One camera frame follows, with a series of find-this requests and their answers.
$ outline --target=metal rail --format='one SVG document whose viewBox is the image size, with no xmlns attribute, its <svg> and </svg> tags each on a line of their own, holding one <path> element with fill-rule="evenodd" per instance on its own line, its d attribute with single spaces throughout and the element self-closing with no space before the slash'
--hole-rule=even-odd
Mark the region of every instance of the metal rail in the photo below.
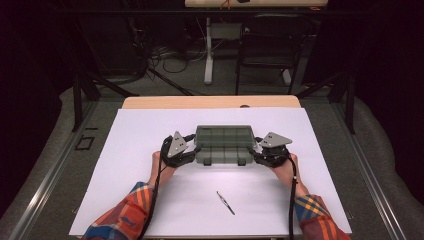
<svg viewBox="0 0 424 240">
<path fill-rule="evenodd" d="M 20 240 L 28 238 L 32 227 L 37 221 L 38 216 L 43 210 L 44 205 L 47 203 L 47 200 L 53 192 L 56 183 L 59 181 L 59 178 L 68 163 L 69 153 L 72 151 L 78 142 L 78 139 L 81 137 L 82 132 L 84 131 L 84 127 L 87 125 L 90 117 L 93 115 L 96 106 L 97 102 L 88 102 L 87 108 L 84 112 L 86 117 L 84 118 L 81 127 L 77 132 L 71 133 L 69 136 L 65 147 L 62 149 L 62 152 L 60 153 L 56 163 L 53 164 L 49 172 L 44 177 L 43 182 L 40 184 L 40 187 L 31 199 L 27 209 L 22 214 L 21 219 L 16 224 L 15 229 L 9 236 L 9 240 Z"/>
<path fill-rule="evenodd" d="M 341 125 L 344 125 L 344 113 L 340 104 L 331 104 L 331 106 L 333 111 L 336 113 L 338 121 L 341 123 Z M 387 232 L 389 233 L 391 239 L 406 240 L 406 236 L 396 219 L 392 207 L 387 201 L 387 198 L 381 189 L 380 184 L 378 183 L 377 178 L 371 169 L 371 166 L 368 163 L 368 159 L 362 150 L 361 144 L 359 143 L 356 136 L 350 133 L 346 126 L 343 127 L 343 130 L 345 131 L 353 149 L 355 150 L 359 171 L 362 174 L 364 182 L 370 191 L 371 197 L 373 198 L 377 210 L 380 213 L 381 219 L 386 225 Z"/>
</svg>

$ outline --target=cable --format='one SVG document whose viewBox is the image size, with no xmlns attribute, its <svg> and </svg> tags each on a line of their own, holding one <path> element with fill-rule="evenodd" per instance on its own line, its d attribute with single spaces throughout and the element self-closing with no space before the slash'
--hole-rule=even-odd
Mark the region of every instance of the cable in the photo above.
<svg viewBox="0 0 424 240">
<path fill-rule="evenodd" d="M 147 217 L 146 222 L 144 223 L 143 226 L 143 231 L 141 231 L 140 236 L 138 236 L 138 240 L 143 239 L 144 234 L 146 234 L 147 228 L 149 228 L 150 222 L 152 221 L 152 217 L 153 217 L 153 212 L 155 211 L 155 206 L 156 206 L 156 199 L 158 197 L 158 192 L 159 192 L 159 183 L 160 183 L 160 175 L 162 173 L 163 170 L 165 170 L 165 168 L 162 170 L 162 152 L 164 152 L 164 146 L 165 144 L 162 144 L 161 150 L 160 150 L 160 156 L 159 156 L 159 167 L 158 167 L 158 175 L 156 177 L 156 181 L 155 181 L 155 187 L 153 188 L 153 196 L 152 196 L 152 204 L 150 205 L 150 211 L 149 211 L 149 216 Z"/>
<path fill-rule="evenodd" d="M 185 88 L 181 87 L 180 85 L 176 84 L 175 82 L 171 81 L 170 79 L 168 79 L 167 77 L 163 76 L 162 74 L 158 73 L 157 71 L 155 71 L 152 68 L 148 68 L 148 71 L 150 71 L 151 73 L 153 73 L 155 76 L 158 76 L 160 79 L 162 79 L 165 83 L 171 85 L 172 87 L 176 88 L 178 91 L 180 91 L 181 93 L 183 93 L 186 96 L 194 96 L 191 92 L 187 91 Z"/>
<path fill-rule="evenodd" d="M 293 159 L 291 158 L 290 153 L 288 152 L 288 159 L 292 163 L 293 167 L 293 179 L 292 179 L 292 188 L 290 193 L 290 209 L 289 209 L 289 237 L 290 240 L 294 239 L 293 236 L 293 211 L 294 211 L 294 197 L 296 192 L 296 184 L 297 184 L 297 169 L 296 164 L 294 163 Z"/>
</svg>

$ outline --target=plaid shirt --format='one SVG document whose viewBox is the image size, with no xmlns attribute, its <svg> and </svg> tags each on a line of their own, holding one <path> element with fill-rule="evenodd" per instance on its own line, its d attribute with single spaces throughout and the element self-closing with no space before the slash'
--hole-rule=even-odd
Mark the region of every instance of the plaid shirt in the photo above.
<svg viewBox="0 0 424 240">
<path fill-rule="evenodd" d="M 149 213 L 152 193 L 152 186 L 138 182 L 116 207 L 91 224 L 82 240 L 137 239 Z M 305 239 L 350 239 L 334 223 L 321 197 L 298 197 L 295 210 Z"/>
<path fill-rule="evenodd" d="M 82 240 L 137 239 L 150 211 L 153 186 L 138 182 L 118 205 L 87 229 Z"/>
<path fill-rule="evenodd" d="M 303 236 L 308 240 L 347 240 L 350 239 L 331 218 L 320 196 L 297 197 L 295 210 Z"/>
</svg>

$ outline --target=person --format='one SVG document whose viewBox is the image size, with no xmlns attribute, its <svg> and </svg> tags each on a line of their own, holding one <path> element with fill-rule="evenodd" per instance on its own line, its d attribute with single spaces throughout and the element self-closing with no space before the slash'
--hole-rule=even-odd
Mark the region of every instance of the person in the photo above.
<svg viewBox="0 0 424 240">
<path fill-rule="evenodd" d="M 291 154 L 293 162 L 298 165 L 298 158 Z M 104 213 L 87 229 L 82 240 L 100 239 L 137 239 L 143 230 L 150 211 L 150 200 L 158 175 L 160 152 L 152 155 L 152 170 L 149 180 L 138 182 L 131 192 L 114 208 Z M 277 178 L 288 188 L 292 186 L 293 168 L 290 161 L 283 165 L 270 168 Z M 159 187 L 163 186 L 174 174 L 176 168 L 166 166 L 162 162 Z M 295 212 L 299 226 L 305 239 L 337 239 L 345 240 L 350 237 L 340 230 L 320 196 L 310 194 L 303 184 L 299 168 L 297 169 L 297 184 L 295 189 Z"/>
</svg>

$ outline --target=white table surface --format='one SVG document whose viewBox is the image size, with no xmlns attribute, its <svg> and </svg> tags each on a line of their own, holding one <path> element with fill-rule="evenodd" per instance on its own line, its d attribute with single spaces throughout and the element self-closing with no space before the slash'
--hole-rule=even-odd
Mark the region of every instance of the white table surface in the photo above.
<svg viewBox="0 0 424 240">
<path fill-rule="evenodd" d="M 288 137 L 304 183 L 323 196 L 340 229 L 351 233 L 308 116 L 303 108 L 121 109 L 113 123 L 70 235 L 83 235 L 137 181 L 150 176 L 151 154 L 165 137 L 197 125 L 251 125 L 255 136 Z M 222 204 L 219 191 L 235 215 Z M 159 193 L 146 237 L 275 237 L 288 234 L 289 191 L 266 167 L 196 162 L 179 168 Z M 295 233 L 301 233 L 295 223 Z"/>
</svg>

